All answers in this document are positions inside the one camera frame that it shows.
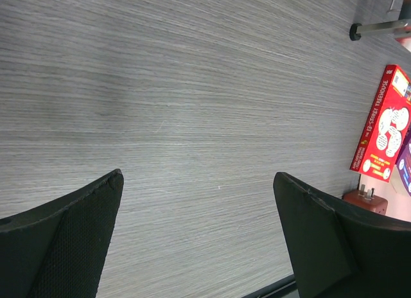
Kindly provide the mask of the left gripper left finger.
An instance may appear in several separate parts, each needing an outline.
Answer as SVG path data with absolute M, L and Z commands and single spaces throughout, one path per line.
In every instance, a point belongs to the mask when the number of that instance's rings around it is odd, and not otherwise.
M 96 297 L 123 193 L 119 169 L 1 219 L 1 297 Z

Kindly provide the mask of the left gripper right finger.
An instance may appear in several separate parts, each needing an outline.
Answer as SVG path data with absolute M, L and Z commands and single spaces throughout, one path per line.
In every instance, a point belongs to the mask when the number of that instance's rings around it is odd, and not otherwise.
M 275 202 L 301 297 L 410 297 L 410 223 L 285 172 Z

